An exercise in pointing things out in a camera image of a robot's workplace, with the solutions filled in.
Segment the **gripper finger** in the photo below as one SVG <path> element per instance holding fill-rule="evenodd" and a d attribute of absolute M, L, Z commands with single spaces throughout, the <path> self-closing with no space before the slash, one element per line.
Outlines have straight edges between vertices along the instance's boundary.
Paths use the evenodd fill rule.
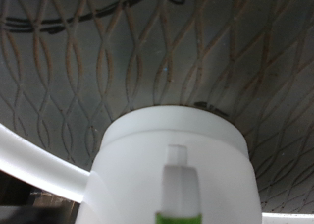
<path fill-rule="evenodd" d="M 63 209 L 22 207 L 2 219 L 0 224 L 63 224 Z"/>

